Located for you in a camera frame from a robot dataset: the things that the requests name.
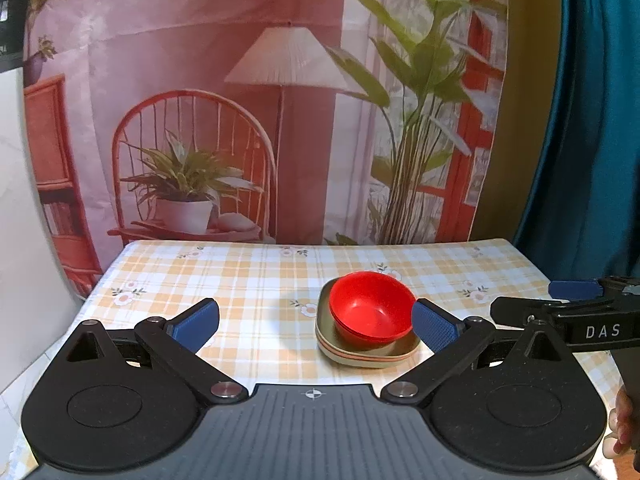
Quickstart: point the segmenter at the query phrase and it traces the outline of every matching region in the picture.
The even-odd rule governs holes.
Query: checkered tablecloth
[[[390,274],[459,318],[488,317],[497,296],[548,298],[548,280],[504,240],[388,247],[139,241],[105,273],[69,332],[87,318],[132,328],[211,297],[220,305],[220,328],[198,355],[249,391],[256,383],[371,383],[379,393],[431,351],[421,344],[409,360],[384,370],[336,365],[320,353],[314,336],[320,289],[354,270]],[[611,408],[620,378],[612,358],[596,352],[578,360]],[[34,466],[20,435],[10,478]]]

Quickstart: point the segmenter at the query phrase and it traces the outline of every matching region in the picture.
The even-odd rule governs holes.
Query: triangular cutout
[[[527,355],[530,359],[542,359],[545,361],[561,361],[562,358],[556,347],[544,332],[536,334]]]
[[[78,339],[76,346],[69,352],[66,360],[72,363],[90,361],[91,359],[99,359],[103,357],[103,355],[95,335],[90,332],[85,332],[80,336],[80,339]]]

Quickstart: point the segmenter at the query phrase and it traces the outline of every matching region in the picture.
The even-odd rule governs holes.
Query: red chair
[[[146,155],[136,148],[168,150],[169,130],[187,146],[222,152],[227,164],[242,169],[242,177],[263,192],[238,190],[240,200],[223,198],[220,212],[238,212],[258,227],[253,237],[247,233],[209,230],[204,235],[172,233],[154,228],[155,200],[139,202],[143,189],[132,191],[123,178],[146,173]],[[111,147],[113,188],[118,228],[108,231],[132,240],[215,240],[271,241],[270,195],[274,186],[275,161],[271,141],[260,123],[237,103],[204,90],[172,90],[134,106],[120,121]]]

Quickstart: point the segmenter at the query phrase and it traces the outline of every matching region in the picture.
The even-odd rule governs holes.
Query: white pot
[[[167,229],[180,233],[202,235],[207,231],[209,215],[213,204],[209,200],[202,202],[174,202],[158,199],[157,218],[164,222]]]

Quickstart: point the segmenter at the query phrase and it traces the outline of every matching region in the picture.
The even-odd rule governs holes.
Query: tiled floor
[[[0,480],[7,469],[24,402],[63,342],[64,338],[54,343],[0,394]]]

